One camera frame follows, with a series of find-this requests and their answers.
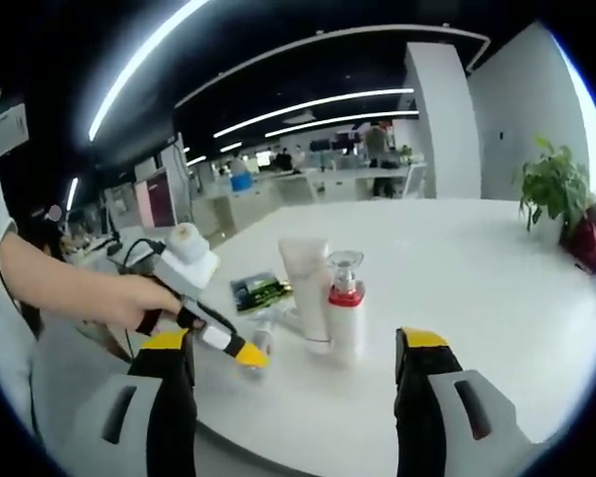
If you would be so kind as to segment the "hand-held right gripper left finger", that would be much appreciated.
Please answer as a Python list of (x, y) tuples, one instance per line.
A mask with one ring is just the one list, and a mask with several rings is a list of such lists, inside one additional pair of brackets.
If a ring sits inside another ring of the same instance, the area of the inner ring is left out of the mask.
[(194, 476), (194, 384), (188, 331), (146, 341), (128, 371), (86, 401), (86, 474)]

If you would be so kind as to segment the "person's left hand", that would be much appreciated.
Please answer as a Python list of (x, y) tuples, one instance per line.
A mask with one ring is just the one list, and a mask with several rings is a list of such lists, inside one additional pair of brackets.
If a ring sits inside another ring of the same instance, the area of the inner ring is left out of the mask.
[(106, 321), (126, 330), (137, 330), (145, 315), (157, 310), (176, 316), (181, 301), (166, 287), (139, 275), (118, 275), (111, 278), (105, 296)]

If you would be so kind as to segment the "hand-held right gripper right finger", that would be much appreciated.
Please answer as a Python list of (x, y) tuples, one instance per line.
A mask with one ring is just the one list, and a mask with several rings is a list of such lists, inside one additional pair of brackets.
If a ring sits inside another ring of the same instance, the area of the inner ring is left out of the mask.
[(534, 454), (515, 405), (439, 335), (396, 331), (399, 476), (517, 476)]

